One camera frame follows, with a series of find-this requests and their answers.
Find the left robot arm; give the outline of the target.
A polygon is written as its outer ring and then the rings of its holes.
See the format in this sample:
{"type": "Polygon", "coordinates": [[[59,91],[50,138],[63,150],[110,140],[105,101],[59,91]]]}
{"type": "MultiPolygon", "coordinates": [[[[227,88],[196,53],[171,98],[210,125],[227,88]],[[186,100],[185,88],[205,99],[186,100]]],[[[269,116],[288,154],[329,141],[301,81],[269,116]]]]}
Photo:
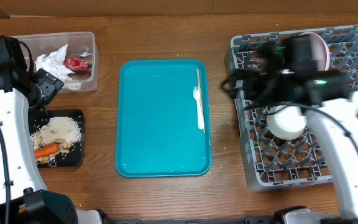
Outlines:
{"type": "Polygon", "coordinates": [[[25,43],[0,36],[0,223],[107,223],[99,210],[79,210],[51,192],[35,162],[29,123],[63,87],[27,65],[25,43]]]}

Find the clear plastic waste bin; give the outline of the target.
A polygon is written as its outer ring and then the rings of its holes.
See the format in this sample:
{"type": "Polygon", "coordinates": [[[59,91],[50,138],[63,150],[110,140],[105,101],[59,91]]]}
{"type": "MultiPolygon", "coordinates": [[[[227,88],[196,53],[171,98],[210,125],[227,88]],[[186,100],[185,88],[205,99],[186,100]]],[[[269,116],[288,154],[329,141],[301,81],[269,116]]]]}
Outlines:
{"type": "Polygon", "coordinates": [[[85,72],[73,72],[68,76],[71,80],[64,81],[61,92],[96,91],[99,81],[99,54],[92,32],[61,32],[51,34],[19,35],[16,39],[23,41],[28,47],[23,48],[26,62],[37,60],[42,54],[49,55],[60,47],[68,44],[67,58],[78,58],[92,63],[92,68],[85,72]],[[81,58],[83,47],[88,46],[92,55],[81,58]]]}

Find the wooden chopstick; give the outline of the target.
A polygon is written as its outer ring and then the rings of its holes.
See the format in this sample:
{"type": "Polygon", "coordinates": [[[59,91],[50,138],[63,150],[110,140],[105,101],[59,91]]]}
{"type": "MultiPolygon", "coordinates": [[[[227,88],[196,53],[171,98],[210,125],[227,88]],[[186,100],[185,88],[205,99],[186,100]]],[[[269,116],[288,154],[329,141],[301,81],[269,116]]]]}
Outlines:
{"type": "Polygon", "coordinates": [[[203,112],[203,101],[202,101],[202,96],[201,96],[201,79],[200,79],[200,71],[197,68],[196,69],[196,74],[197,74],[197,79],[198,79],[198,92],[199,92],[199,101],[200,101],[200,110],[201,110],[201,122],[202,122],[202,127],[203,127],[203,133],[205,134],[205,124],[204,124],[204,112],[203,112]]]}

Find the red snack wrapper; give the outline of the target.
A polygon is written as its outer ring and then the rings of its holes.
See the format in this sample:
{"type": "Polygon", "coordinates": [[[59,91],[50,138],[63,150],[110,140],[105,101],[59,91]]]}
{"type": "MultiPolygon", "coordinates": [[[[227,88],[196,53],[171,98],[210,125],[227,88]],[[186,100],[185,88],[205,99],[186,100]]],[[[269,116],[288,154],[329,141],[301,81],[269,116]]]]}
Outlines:
{"type": "Polygon", "coordinates": [[[63,62],[66,68],[70,69],[73,72],[85,72],[89,71],[92,68],[92,63],[86,60],[80,60],[78,58],[67,58],[63,62]]]}

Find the pile of peanuts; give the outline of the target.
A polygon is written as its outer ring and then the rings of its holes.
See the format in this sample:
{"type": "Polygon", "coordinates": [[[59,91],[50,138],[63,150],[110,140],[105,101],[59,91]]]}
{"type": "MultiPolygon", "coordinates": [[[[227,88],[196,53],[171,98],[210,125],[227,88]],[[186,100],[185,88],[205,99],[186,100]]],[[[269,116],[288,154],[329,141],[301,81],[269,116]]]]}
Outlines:
{"type": "Polygon", "coordinates": [[[75,140],[71,130],[63,126],[43,125],[30,135],[35,153],[36,164],[51,164],[58,154],[69,153],[69,147],[75,140]]]}

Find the orange carrot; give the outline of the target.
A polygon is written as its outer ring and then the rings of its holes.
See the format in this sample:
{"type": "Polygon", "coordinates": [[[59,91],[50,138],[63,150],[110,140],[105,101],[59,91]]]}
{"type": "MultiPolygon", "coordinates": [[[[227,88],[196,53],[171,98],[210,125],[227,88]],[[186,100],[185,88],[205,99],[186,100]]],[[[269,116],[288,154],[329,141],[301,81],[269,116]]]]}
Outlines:
{"type": "Polygon", "coordinates": [[[56,152],[58,152],[60,150],[59,145],[58,144],[49,144],[47,146],[44,146],[38,150],[36,150],[34,152],[34,156],[36,159],[40,158],[40,157],[46,157],[49,156],[51,154],[54,154],[56,152]]]}

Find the white round plate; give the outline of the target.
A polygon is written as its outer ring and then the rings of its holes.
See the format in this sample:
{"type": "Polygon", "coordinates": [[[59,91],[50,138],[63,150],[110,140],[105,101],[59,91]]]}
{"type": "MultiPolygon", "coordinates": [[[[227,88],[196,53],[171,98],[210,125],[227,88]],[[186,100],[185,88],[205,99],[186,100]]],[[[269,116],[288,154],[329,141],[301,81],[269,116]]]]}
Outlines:
{"type": "Polygon", "coordinates": [[[311,39],[311,50],[313,59],[317,63],[317,69],[319,71],[326,71],[329,68],[329,48],[323,38],[314,32],[304,32],[301,35],[308,35],[311,39]]]}

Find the clear crumpled plastic wrapper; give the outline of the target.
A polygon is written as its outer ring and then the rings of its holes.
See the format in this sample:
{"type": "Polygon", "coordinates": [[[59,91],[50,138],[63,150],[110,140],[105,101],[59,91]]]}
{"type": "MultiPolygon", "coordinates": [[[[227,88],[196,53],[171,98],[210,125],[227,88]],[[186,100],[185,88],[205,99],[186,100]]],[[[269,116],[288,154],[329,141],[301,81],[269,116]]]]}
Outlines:
{"type": "Polygon", "coordinates": [[[92,52],[90,52],[90,48],[88,46],[83,47],[83,53],[80,54],[81,58],[86,58],[88,56],[92,55],[92,52]]]}

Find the white plastic fork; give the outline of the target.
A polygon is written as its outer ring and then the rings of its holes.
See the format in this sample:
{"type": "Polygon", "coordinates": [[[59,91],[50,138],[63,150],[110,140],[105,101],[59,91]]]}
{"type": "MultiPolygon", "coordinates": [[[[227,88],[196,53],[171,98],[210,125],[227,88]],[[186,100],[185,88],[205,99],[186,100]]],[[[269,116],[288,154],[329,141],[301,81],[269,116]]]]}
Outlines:
{"type": "Polygon", "coordinates": [[[197,117],[198,117],[198,128],[200,130],[203,130],[202,122],[201,122],[201,110],[200,110],[200,101],[199,101],[199,92],[198,92],[198,86],[195,86],[193,89],[193,98],[196,101],[196,107],[197,107],[197,117]]]}

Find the grey dishwasher rack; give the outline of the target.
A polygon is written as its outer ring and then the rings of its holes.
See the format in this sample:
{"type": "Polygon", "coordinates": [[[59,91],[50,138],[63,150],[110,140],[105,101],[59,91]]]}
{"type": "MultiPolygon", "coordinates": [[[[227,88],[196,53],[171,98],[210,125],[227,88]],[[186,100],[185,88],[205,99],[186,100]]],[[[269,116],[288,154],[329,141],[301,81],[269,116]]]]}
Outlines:
{"type": "MultiPolygon", "coordinates": [[[[346,75],[352,91],[358,90],[358,25],[312,30],[328,45],[330,69],[346,75]]],[[[255,48],[266,41],[302,34],[302,30],[237,35],[224,56],[226,73],[236,68],[261,70],[263,61],[255,48]]],[[[241,91],[242,80],[230,80],[229,87],[239,123],[239,144],[247,185],[254,191],[281,187],[307,186],[331,182],[331,176],[312,132],[305,128],[296,139],[285,141],[274,136],[266,124],[268,108],[245,110],[251,101],[241,91]]]]}

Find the crumpled white tissue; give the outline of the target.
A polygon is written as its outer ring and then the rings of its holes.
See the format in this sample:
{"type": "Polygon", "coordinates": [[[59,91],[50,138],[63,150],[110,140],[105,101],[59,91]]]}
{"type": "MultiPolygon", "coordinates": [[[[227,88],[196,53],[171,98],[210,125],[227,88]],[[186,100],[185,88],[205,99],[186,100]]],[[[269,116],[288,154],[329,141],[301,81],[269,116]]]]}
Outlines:
{"type": "Polygon", "coordinates": [[[42,54],[35,61],[36,69],[43,69],[46,72],[57,77],[61,81],[71,80],[68,76],[73,73],[64,65],[66,59],[68,44],[60,47],[57,51],[51,52],[49,55],[42,54]]]}

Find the pile of white rice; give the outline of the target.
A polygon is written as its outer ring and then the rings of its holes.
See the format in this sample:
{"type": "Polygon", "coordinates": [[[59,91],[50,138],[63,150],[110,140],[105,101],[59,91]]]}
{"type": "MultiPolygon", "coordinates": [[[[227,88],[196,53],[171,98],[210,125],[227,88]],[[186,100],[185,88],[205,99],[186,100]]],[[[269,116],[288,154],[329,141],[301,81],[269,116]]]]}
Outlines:
{"type": "Polygon", "coordinates": [[[39,118],[30,127],[38,167],[78,166],[83,160],[83,118],[39,118]]]}

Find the teal serving tray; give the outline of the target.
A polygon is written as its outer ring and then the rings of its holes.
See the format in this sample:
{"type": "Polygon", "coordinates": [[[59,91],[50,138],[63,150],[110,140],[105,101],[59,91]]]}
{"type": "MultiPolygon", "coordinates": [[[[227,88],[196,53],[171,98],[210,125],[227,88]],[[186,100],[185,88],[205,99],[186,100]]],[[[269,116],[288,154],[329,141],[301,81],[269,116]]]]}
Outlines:
{"type": "Polygon", "coordinates": [[[131,60],[119,74],[116,169],[124,177],[205,174],[212,163],[206,68],[196,59],[131,60]],[[193,89],[200,71],[205,131],[193,89]]]}

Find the black rectangular tray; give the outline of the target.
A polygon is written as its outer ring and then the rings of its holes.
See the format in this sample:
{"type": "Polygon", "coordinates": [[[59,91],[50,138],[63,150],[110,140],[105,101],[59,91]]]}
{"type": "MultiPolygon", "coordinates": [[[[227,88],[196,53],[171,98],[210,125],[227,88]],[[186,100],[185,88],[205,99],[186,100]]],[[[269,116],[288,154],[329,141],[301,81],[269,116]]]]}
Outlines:
{"type": "Polygon", "coordinates": [[[36,159],[39,168],[74,167],[82,164],[85,117],[81,110],[41,112],[31,122],[29,128],[35,151],[49,144],[57,144],[59,147],[59,151],[36,159]]]}

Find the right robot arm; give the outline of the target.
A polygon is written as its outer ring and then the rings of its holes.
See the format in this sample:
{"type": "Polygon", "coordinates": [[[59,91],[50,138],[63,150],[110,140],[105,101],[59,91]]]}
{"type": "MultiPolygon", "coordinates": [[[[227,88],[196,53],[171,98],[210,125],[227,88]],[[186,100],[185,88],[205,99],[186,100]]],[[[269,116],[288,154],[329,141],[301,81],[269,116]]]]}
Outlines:
{"type": "Polygon", "coordinates": [[[333,179],[339,214],[306,207],[276,211],[273,223],[358,223],[358,103],[339,70],[318,70],[310,35],[268,41],[257,48],[262,71],[237,68],[221,83],[229,96],[239,92],[251,108],[296,106],[306,117],[333,179]]]}

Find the light green bowl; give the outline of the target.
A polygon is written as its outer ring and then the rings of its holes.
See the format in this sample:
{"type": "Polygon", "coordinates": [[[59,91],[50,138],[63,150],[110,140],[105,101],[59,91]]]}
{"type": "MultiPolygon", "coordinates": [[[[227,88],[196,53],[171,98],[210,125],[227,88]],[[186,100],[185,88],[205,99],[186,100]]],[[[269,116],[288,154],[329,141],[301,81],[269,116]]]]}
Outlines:
{"type": "Polygon", "coordinates": [[[293,140],[301,136],[306,127],[306,117],[297,106],[274,106],[266,116],[270,132],[284,140],[293,140]]]}

